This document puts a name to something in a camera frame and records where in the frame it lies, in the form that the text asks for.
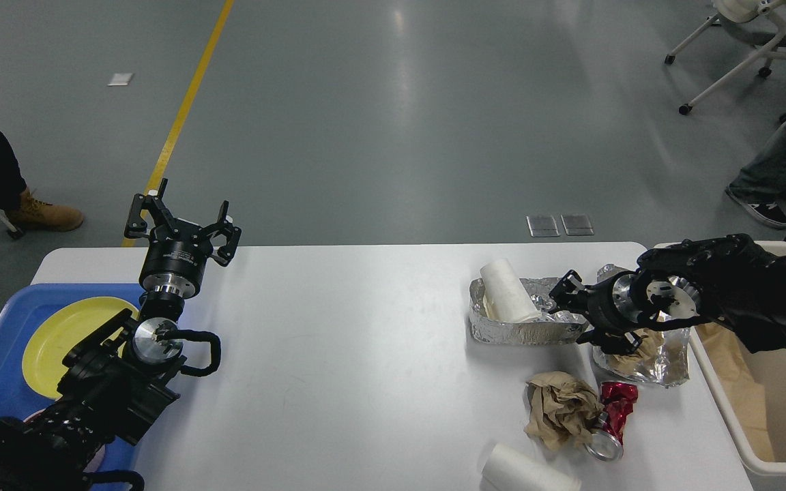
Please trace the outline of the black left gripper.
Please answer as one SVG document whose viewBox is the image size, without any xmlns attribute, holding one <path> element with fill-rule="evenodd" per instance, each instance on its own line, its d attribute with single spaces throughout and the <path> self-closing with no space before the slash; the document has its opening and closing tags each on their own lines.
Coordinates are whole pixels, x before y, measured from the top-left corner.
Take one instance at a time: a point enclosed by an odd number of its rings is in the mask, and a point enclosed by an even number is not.
<svg viewBox="0 0 786 491">
<path fill-rule="evenodd" d="M 187 223 L 175 218 L 163 202 L 167 184 L 168 179 L 162 179 L 157 189 L 134 195 L 124 237 L 149 240 L 139 276 L 144 291 L 174 293 L 189 299 L 201 291 L 208 260 L 221 267 L 231 263 L 242 230 L 232 223 L 230 203 L 224 200 L 215 223 L 200 227 L 191 237 Z M 224 237 L 225 242 L 214 246 L 215 237 Z"/>
</svg>

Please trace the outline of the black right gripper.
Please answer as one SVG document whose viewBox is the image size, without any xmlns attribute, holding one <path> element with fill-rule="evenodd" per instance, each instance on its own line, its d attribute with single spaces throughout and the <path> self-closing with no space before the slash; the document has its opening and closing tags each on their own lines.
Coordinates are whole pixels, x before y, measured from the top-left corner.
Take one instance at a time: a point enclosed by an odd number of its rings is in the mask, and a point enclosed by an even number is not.
<svg viewBox="0 0 786 491">
<path fill-rule="evenodd" d="M 608 355 L 635 355 L 643 341 L 639 329 L 640 310 L 630 297 L 635 273 L 617 273 L 590 285 L 571 269 L 550 289 L 549 314 L 570 312 L 584 315 L 592 327 L 581 333 L 576 343 L 589 343 Z"/>
</svg>

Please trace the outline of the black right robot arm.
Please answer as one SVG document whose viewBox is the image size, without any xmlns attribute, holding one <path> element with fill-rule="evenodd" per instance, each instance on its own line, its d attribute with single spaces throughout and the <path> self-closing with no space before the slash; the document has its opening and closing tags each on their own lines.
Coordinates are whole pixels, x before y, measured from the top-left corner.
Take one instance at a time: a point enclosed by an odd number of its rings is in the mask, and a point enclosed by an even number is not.
<svg viewBox="0 0 786 491">
<path fill-rule="evenodd" d="M 603 355 L 643 363 L 648 333 L 716 323 L 751 353 L 786 349 L 786 256 L 746 234 L 653 248 L 635 270 L 584 284 L 568 271 L 552 287 L 553 312 L 580 314 L 577 338 Z"/>
</svg>

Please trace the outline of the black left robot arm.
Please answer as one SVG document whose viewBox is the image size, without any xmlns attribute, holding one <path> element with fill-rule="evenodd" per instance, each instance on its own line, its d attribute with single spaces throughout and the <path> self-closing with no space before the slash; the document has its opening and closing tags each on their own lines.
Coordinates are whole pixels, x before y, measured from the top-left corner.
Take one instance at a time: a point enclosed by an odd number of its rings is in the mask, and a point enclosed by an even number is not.
<svg viewBox="0 0 786 491">
<path fill-rule="evenodd" d="M 136 445 L 178 394 L 181 374 L 212 375 L 220 367 L 215 333 L 183 329 L 185 301 L 198 295 L 206 263 L 231 263 L 242 233 L 224 201 L 216 221 L 199 226 L 176 218 L 155 192 L 136 194 L 124 236 L 146 239 L 140 310 L 121 310 L 91 330 L 63 357 L 59 398 L 29 420 L 0 417 L 0 490 L 90 490 L 117 483 L 143 490 L 132 470 L 90 471 L 116 438 Z"/>
</svg>

